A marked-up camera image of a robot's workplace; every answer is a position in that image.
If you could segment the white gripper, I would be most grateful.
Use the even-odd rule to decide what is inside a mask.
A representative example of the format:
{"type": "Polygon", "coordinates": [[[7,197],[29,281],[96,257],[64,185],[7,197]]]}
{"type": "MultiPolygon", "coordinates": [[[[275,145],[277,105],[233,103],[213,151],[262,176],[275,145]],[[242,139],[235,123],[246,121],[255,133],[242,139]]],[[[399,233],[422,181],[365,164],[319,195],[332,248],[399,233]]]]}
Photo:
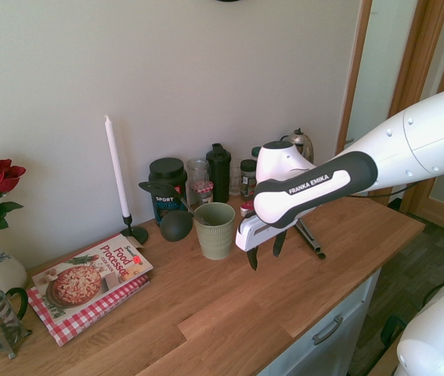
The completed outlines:
{"type": "Polygon", "coordinates": [[[242,251],[247,252],[247,259],[253,270],[258,268],[258,249],[260,244],[276,237],[273,245],[273,255],[280,255],[284,241],[285,232],[264,223],[258,216],[243,219],[236,231],[235,244],[242,251]]]}

